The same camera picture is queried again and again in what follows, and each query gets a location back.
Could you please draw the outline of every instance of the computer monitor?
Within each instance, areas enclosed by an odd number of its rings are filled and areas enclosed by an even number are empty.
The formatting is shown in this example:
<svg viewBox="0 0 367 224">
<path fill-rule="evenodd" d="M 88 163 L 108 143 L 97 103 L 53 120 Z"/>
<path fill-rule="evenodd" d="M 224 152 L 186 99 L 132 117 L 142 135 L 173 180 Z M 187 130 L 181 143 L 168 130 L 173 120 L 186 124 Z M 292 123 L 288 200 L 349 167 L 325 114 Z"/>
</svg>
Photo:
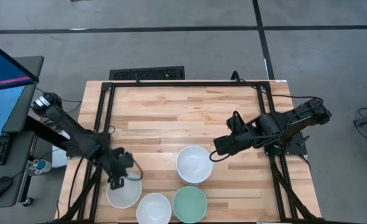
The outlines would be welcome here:
<svg viewBox="0 0 367 224">
<path fill-rule="evenodd" d="M 0 90 L 39 82 L 21 64 L 0 49 Z"/>
</svg>

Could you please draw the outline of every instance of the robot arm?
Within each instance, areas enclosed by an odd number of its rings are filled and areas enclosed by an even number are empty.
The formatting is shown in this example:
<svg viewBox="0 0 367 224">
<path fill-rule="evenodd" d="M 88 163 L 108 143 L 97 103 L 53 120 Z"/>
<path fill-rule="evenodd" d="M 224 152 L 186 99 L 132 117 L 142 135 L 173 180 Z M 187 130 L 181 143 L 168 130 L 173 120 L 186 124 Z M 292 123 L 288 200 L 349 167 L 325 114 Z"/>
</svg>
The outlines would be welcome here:
<svg viewBox="0 0 367 224">
<path fill-rule="evenodd" d="M 127 176 L 126 168 L 134 166 L 132 154 L 123 148 L 111 149 L 108 133 L 95 133 L 85 129 L 71 118 L 62 108 L 62 101 L 55 93 L 44 93 L 32 103 L 33 111 L 43 119 L 55 123 L 58 129 L 70 135 L 69 142 L 65 142 L 67 152 L 78 152 L 95 166 L 100 166 L 109 175 L 111 189 L 124 186 Z"/>
<path fill-rule="evenodd" d="M 285 113 L 264 113 L 248 123 L 244 123 L 235 111 L 226 121 L 231 134 L 214 139 L 218 155 L 231 156 L 250 147 L 260 148 L 268 144 L 290 143 L 293 135 L 307 126 L 325 124 L 332 114 L 319 99 L 312 99 Z"/>
</svg>

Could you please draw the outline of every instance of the gray carpet floor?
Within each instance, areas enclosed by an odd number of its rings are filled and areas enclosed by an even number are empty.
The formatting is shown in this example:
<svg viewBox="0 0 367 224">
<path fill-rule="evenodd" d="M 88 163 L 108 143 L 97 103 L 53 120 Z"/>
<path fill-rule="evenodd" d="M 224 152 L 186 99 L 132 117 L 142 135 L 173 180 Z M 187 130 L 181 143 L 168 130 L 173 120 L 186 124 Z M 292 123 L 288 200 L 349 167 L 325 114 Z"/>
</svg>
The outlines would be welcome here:
<svg viewBox="0 0 367 224">
<path fill-rule="evenodd" d="M 265 26 L 367 25 L 362 0 L 259 6 Z M 0 0 L 0 30 L 255 25 L 250 0 Z M 266 39 L 275 78 L 287 80 L 292 95 L 322 97 L 333 114 L 328 124 L 304 131 L 323 217 L 367 223 L 367 140 L 352 123 L 367 106 L 367 30 L 266 31 Z M 82 98 L 86 81 L 107 80 L 110 69 L 183 65 L 186 79 L 227 79 L 233 70 L 245 79 L 267 78 L 255 30 L 0 34 L 0 48 L 13 57 L 43 55 L 39 87 L 70 100 Z M 367 126 L 361 131 L 367 134 Z M 36 154 L 48 150 L 39 142 Z M 0 223 L 52 220 L 63 175 L 61 168 L 34 177 L 35 204 L 0 208 Z"/>
</svg>

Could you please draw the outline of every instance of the wooden table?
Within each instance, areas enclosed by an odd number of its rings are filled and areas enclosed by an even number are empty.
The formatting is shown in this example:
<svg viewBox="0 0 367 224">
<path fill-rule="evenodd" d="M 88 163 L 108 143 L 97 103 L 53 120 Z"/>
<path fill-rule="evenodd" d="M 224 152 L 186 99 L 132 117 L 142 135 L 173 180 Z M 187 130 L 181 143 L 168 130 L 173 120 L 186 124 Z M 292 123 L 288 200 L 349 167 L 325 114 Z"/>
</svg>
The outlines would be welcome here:
<svg viewBox="0 0 367 224">
<path fill-rule="evenodd" d="M 86 84 L 78 117 L 84 128 L 93 129 L 101 84 L 101 81 Z M 272 94 L 290 94 L 286 82 L 271 81 L 271 90 Z M 290 98 L 274 97 L 274 103 L 276 111 L 293 108 Z M 103 129 L 106 105 L 100 129 Z M 230 133 L 225 122 L 234 110 L 239 111 L 245 121 L 258 116 L 256 90 L 246 86 L 117 87 L 110 121 L 110 125 L 116 128 L 111 136 L 111 146 L 120 146 L 131 152 L 143 168 L 140 199 L 158 192 L 172 203 L 177 189 L 185 186 L 175 171 L 178 153 L 189 145 L 198 145 L 210 152 L 215 150 L 213 138 Z M 308 165 L 297 156 L 286 158 L 292 188 L 304 205 L 314 215 L 320 216 Z M 67 211 L 68 195 L 78 161 L 72 159 L 67 165 L 59 198 L 61 215 Z M 86 160 L 78 171 L 72 202 L 81 192 L 85 167 Z M 96 222 L 136 222 L 136 207 L 140 199 L 131 208 L 114 208 L 106 198 L 106 186 L 106 175 L 103 174 Z M 202 222 L 279 221 L 269 159 L 263 149 L 251 148 L 216 163 L 211 176 L 198 187 L 208 199 L 207 214 Z M 289 217 L 286 193 L 282 192 Z M 89 216 L 90 211 L 92 193 L 89 195 L 85 217 Z M 171 221 L 178 221 L 174 213 Z"/>
</svg>

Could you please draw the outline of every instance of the light green bowl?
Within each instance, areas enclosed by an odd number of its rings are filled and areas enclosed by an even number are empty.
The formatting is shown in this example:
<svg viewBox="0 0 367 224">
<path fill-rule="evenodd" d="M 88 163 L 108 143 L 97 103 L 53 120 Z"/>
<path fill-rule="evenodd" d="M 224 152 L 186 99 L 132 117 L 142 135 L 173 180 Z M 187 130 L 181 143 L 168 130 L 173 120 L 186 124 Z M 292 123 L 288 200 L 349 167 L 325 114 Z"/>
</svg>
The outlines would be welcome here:
<svg viewBox="0 0 367 224">
<path fill-rule="evenodd" d="M 172 210 L 184 223 L 199 222 L 207 212 L 206 195 L 197 187 L 182 187 L 174 196 Z"/>
</svg>

